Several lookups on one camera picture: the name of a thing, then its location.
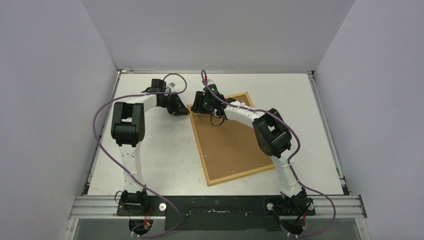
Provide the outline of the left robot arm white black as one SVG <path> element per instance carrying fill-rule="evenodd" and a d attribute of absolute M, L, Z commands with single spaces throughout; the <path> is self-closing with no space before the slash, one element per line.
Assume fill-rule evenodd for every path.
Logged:
<path fill-rule="evenodd" d="M 141 142 L 146 133 L 145 113 L 155 107 L 164 108 L 172 116 L 187 116 L 173 82 L 154 78 L 141 96 L 113 105 L 111 136 L 118 145 L 124 169 L 123 191 L 119 211 L 133 216 L 147 214 L 152 209 L 142 174 Z"/>

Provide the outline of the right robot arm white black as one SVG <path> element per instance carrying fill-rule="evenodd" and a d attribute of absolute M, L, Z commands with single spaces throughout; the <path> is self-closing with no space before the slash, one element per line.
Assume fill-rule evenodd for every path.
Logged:
<path fill-rule="evenodd" d="M 195 93 L 191 111 L 232 120 L 251 127 L 260 150 L 272 160 L 282 195 L 282 207 L 290 215 L 314 214 L 315 206 L 291 170 L 284 152 L 292 147 L 292 134 L 284 125 L 279 112 L 268 111 L 246 105 L 234 98 L 225 98 L 215 84 L 210 84 Z"/>

